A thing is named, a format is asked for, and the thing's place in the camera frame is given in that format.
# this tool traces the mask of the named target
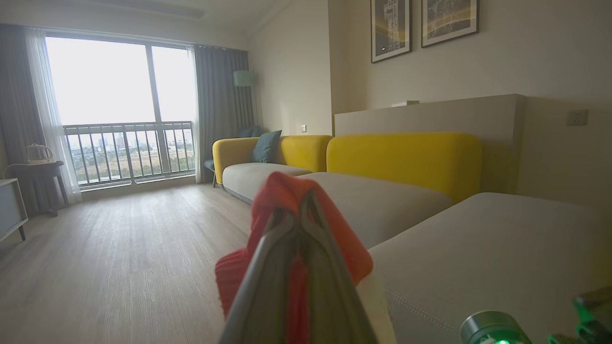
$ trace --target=white kettle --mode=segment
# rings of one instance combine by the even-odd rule
[[[41,144],[32,144],[26,146],[26,153],[28,154],[28,164],[35,165],[37,163],[47,163],[53,160],[53,151],[47,146]]]

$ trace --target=wooden floor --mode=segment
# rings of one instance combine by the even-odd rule
[[[210,185],[90,201],[0,243],[0,343],[216,343],[250,206]]]

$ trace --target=metal railing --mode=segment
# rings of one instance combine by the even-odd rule
[[[64,125],[81,189],[195,172],[191,122]]]

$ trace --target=gray curtain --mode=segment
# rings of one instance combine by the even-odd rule
[[[21,26],[0,24],[0,130],[9,164],[27,163],[26,146],[45,144]],[[21,192],[28,215],[38,214],[32,186]]]
[[[248,70],[246,51],[216,47],[194,47],[198,81],[198,117],[200,120],[200,168],[202,181],[211,181],[212,173],[203,167],[212,159],[212,144],[222,138],[236,137],[238,130],[251,127],[253,105],[250,87],[235,87],[233,73]]]

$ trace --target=dark teal pillow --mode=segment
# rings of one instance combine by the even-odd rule
[[[276,156],[280,132],[261,134],[251,153],[251,162],[273,162]]]
[[[242,129],[238,131],[238,138],[251,137],[253,136],[253,127]]]
[[[251,137],[259,137],[261,136],[261,128],[258,125],[253,126],[253,132],[251,133]]]

